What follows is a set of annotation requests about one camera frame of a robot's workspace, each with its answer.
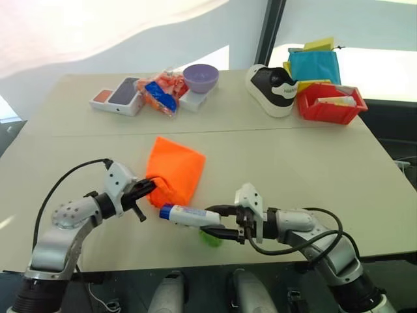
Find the purple bowl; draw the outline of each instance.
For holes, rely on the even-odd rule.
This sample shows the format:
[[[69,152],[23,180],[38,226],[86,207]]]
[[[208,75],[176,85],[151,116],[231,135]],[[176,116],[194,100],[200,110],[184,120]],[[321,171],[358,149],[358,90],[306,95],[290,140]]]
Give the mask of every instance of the purple bowl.
[[[218,69],[208,64],[191,65],[183,74],[185,84],[195,93],[210,91],[219,79]]]

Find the glue stick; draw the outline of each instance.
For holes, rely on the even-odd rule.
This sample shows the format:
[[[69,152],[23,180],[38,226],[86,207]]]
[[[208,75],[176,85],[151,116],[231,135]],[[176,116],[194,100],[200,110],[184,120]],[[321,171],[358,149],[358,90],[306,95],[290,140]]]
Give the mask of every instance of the glue stick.
[[[181,205],[165,204],[159,212],[159,217],[187,226],[220,225],[220,215],[218,213]]]

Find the small box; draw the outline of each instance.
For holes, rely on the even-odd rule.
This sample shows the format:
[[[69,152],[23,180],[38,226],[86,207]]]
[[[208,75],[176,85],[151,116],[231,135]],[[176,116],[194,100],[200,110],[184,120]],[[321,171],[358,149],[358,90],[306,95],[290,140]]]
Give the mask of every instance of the small box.
[[[180,108],[191,112],[197,112],[206,100],[208,93],[195,93],[188,90],[182,97],[180,97]]]
[[[340,106],[317,101],[318,98],[352,96],[355,106]],[[310,121],[323,121],[347,125],[367,106],[359,90],[355,87],[313,83],[296,96],[300,115]]]
[[[137,78],[126,78],[115,91],[103,89],[89,103],[97,110],[134,116],[143,106],[136,82]]]

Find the blue bag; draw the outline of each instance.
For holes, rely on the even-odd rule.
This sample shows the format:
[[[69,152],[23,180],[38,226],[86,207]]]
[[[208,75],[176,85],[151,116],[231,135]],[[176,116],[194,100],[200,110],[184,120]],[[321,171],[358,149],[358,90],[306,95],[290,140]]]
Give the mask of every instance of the blue bag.
[[[288,61],[294,80],[330,80],[341,84],[338,57],[333,51],[290,52]]]

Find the blue cap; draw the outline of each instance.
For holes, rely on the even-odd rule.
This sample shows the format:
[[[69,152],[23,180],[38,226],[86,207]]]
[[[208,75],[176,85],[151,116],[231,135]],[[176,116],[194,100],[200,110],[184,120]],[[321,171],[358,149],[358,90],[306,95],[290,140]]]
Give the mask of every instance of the blue cap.
[[[171,209],[173,208],[172,204],[165,204],[161,211],[159,211],[159,217],[164,218],[166,220],[169,220],[169,214],[171,212]]]

